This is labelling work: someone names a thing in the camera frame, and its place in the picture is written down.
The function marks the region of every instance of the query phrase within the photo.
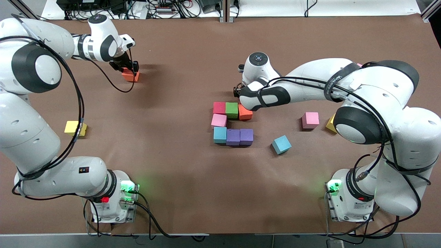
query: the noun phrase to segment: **white robotic arm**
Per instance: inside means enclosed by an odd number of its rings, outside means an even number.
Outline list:
[[[115,69],[138,70],[137,62],[130,61],[126,53],[135,45],[130,36],[118,36],[104,15],[91,17],[89,25],[91,35],[71,35],[59,26],[33,19],[0,22],[0,151],[17,166],[15,188],[21,195],[75,193],[95,202],[94,215],[99,215],[100,222],[130,222],[137,186],[126,173],[108,170],[97,157],[65,158],[52,167],[60,139],[31,107],[27,95],[55,89],[61,81],[61,68],[57,58],[37,42],[12,38],[41,40],[64,59],[105,61]]]
[[[342,101],[334,117],[337,132],[353,143],[383,145],[378,163],[374,159],[358,167],[355,176],[353,169],[341,169],[328,182],[336,220],[367,220],[374,200],[399,216],[419,209],[415,193],[422,198],[424,179],[429,179],[441,152],[441,120],[429,110],[406,106],[419,81],[412,66],[385,60],[361,68],[347,59],[322,59],[281,77],[266,54],[253,53],[239,71],[242,87],[235,88],[235,95],[245,108],[256,111],[299,101]]]

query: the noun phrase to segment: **wooden block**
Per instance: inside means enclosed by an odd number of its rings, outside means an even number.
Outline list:
[[[254,133],[252,129],[240,129],[240,145],[250,146],[253,144]]]
[[[215,101],[213,103],[213,114],[225,114],[225,102]]]
[[[213,141],[216,144],[225,144],[227,142],[227,128],[214,127]]]
[[[317,112],[306,112],[302,116],[302,126],[304,129],[314,129],[319,124]]]
[[[239,120],[251,120],[253,111],[247,110],[242,104],[239,104]]]
[[[211,128],[214,127],[226,127],[227,126],[227,116],[220,114],[213,114],[211,119]]]
[[[274,147],[274,150],[276,150],[276,153],[278,155],[280,155],[280,154],[288,151],[289,148],[291,148],[292,146],[291,146],[290,142],[288,141],[288,138],[286,137],[286,135],[284,135],[284,136],[277,138],[273,141],[273,147]]]
[[[240,145],[240,130],[239,129],[227,129],[227,146]]]
[[[64,128],[64,132],[67,133],[70,136],[74,136],[75,135],[75,131],[77,130],[77,126],[78,126],[78,121],[77,120],[68,120],[66,122],[66,127]],[[87,125],[85,123],[83,123],[79,136],[86,135],[86,129],[87,129]]]
[[[225,114],[227,115],[228,119],[237,119],[239,115],[239,107],[237,102],[226,102]]]
[[[334,133],[337,133],[337,130],[335,130],[334,127],[334,117],[335,114],[329,119],[328,123],[326,124],[326,128],[333,131]]]
[[[140,74],[139,72],[136,73],[136,76],[135,76],[135,82],[138,81],[139,74]],[[123,68],[123,73],[121,73],[121,75],[123,75],[124,79],[125,79],[127,82],[133,82],[133,81],[134,81],[134,80],[133,80],[133,72],[132,72],[131,70],[125,68],[125,67]]]

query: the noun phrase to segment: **green cube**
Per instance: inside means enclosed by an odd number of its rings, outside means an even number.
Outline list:
[[[228,119],[237,119],[239,115],[239,105],[237,102],[226,102],[225,114],[227,115]]]

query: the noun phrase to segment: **yellow cube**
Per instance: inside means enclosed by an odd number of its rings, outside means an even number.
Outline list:
[[[329,119],[328,123],[326,124],[326,128],[333,131],[334,133],[337,133],[337,130],[335,130],[334,127],[334,117],[335,114],[331,117],[331,119]]]
[[[68,120],[66,122],[66,128],[64,129],[64,132],[67,133],[70,136],[74,136],[75,135],[75,130],[77,130],[77,126],[78,126],[78,121],[77,120]],[[83,123],[79,136],[86,135],[86,128],[87,128],[87,125],[85,123]]]

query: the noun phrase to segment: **brown tabletop surface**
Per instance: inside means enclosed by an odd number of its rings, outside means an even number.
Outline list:
[[[53,22],[71,33],[90,33],[86,22]],[[231,148],[213,143],[214,101],[237,101],[238,64],[253,52],[268,54],[283,75],[301,64],[330,57],[357,63],[403,60],[420,74],[409,106],[441,114],[441,52],[430,24],[419,15],[396,17],[253,18],[222,24],[217,19],[115,20],[120,34],[137,42],[140,81],[118,92],[90,62],[68,61],[84,96],[89,126],[71,156],[101,157],[109,169],[125,171],[141,185],[152,212],[168,233],[324,233],[323,184],[375,147],[356,145],[325,129],[340,106],[309,101],[261,109],[230,128],[253,128],[254,143]],[[100,63],[115,84],[128,89],[119,72]],[[76,120],[76,95],[64,72],[60,86],[30,97],[33,107],[60,136]],[[305,112],[319,112],[320,126],[301,131]],[[278,156],[270,144],[286,135],[292,148]],[[32,201],[11,194],[14,165],[0,154],[0,233],[84,233],[82,202],[65,196]],[[438,233],[441,169],[435,168],[420,213],[398,232]],[[148,232],[146,215],[114,233]],[[381,213],[375,229],[394,220]],[[332,223],[331,231],[354,225]]]

